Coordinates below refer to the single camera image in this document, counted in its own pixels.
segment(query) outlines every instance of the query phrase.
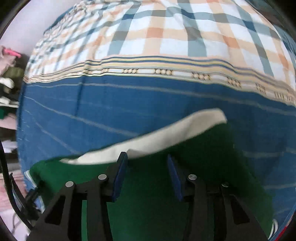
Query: checkered fabric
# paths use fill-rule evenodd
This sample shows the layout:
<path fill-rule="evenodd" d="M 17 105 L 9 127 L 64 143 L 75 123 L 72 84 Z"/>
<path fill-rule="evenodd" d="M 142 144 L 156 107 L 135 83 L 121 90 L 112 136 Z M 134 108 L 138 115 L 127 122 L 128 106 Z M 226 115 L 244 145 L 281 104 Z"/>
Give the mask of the checkered fabric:
<path fill-rule="evenodd" d="M 126 58 L 101 65 L 118 56 Z M 78 67 L 81 76 L 94 65 L 139 69 L 145 60 L 131 61 L 139 56 L 177 59 L 172 70 L 187 65 L 195 71 L 187 60 L 218 61 L 225 70 L 250 70 L 250 76 L 265 76 L 272 86 L 296 89 L 294 56 L 272 24 L 244 0 L 82 1 L 37 43 L 25 81 L 60 80 L 69 77 L 61 73 Z"/>

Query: pink clothing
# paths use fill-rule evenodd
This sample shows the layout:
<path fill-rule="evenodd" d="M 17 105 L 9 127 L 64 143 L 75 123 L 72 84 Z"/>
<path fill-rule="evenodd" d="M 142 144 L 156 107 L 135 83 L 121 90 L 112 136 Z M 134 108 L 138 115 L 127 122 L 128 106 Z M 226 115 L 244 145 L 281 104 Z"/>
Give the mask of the pink clothing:
<path fill-rule="evenodd" d="M 0 127 L 16 130 L 17 129 L 17 120 L 11 116 L 5 116 L 3 120 L 0 120 Z"/>
<path fill-rule="evenodd" d="M 16 57 L 9 54 L 3 54 L 3 46 L 0 46 L 0 76 L 3 75 L 9 67 L 15 66 Z"/>

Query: green fabric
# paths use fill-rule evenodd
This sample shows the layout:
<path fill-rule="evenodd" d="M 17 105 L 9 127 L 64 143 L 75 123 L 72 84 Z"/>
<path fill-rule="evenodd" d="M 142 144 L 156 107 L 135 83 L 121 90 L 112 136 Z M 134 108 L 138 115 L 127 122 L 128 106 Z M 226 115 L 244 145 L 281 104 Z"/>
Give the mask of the green fabric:
<path fill-rule="evenodd" d="M 8 70 L 3 74 L 3 78 L 19 78 L 24 76 L 24 70 L 18 67 L 9 67 Z"/>
<path fill-rule="evenodd" d="M 246 160 L 233 146 L 227 124 L 220 124 L 157 154 L 129 160 L 121 195 L 115 203 L 108 204 L 114 241 L 182 239 L 188 206 L 174 197 L 166 164 L 168 153 L 207 183 L 230 183 L 269 235 L 273 217 L 272 198 L 265 193 Z M 42 193 L 45 205 L 67 181 L 89 181 L 108 166 L 69 165 L 59 160 L 38 162 L 30 170 L 35 182 L 43 180 L 46 183 Z"/>
<path fill-rule="evenodd" d="M 7 116 L 9 111 L 7 108 L 0 107 L 0 119 L 4 119 L 5 116 Z"/>

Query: plaid bedsheet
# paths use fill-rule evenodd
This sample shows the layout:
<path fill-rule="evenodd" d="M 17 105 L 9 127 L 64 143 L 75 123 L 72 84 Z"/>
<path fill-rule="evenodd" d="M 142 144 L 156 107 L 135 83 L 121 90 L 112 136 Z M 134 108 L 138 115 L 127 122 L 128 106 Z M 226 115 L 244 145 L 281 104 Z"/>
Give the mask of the plaid bedsheet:
<path fill-rule="evenodd" d="M 24 80 L 160 74 L 295 104 L 295 67 L 276 29 L 244 0 L 82 1 L 37 43 Z"/>

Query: white fabric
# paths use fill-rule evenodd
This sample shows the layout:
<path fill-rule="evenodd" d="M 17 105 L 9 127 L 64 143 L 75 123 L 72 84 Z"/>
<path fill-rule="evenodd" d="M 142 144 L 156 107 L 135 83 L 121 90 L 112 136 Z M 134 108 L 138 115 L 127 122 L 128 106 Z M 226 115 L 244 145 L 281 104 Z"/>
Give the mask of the white fabric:
<path fill-rule="evenodd" d="M 11 153 L 14 149 L 17 149 L 17 142 L 16 141 L 3 141 L 2 146 L 5 153 Z"/>
<path fill-rule="evenodd" d="M 201 110 L 141 137 L 88 152 L 77 159 L 62 159 L 61 162 L 74 165 L 110 163 L 115 162 L 122 151 L 127 153 L 129 159 L 138 158 L 157 153 L 226 122 L 226 117 L 220 109 Z"/>

